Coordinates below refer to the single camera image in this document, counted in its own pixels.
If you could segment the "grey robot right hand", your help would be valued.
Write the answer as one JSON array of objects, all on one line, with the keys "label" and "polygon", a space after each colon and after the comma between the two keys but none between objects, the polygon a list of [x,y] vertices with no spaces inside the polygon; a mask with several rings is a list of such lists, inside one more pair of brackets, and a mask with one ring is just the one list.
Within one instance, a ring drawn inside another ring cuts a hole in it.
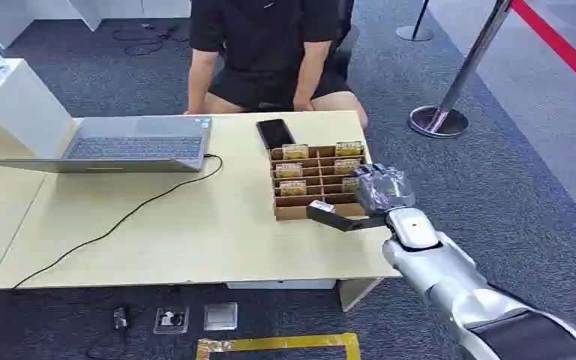
[{"label": "grey robot right hand", "polygon": [[405,172],[381,163],[366,163],[353,170],[358,187],[355,199],[368,216],[413,207],[416,195]]}]

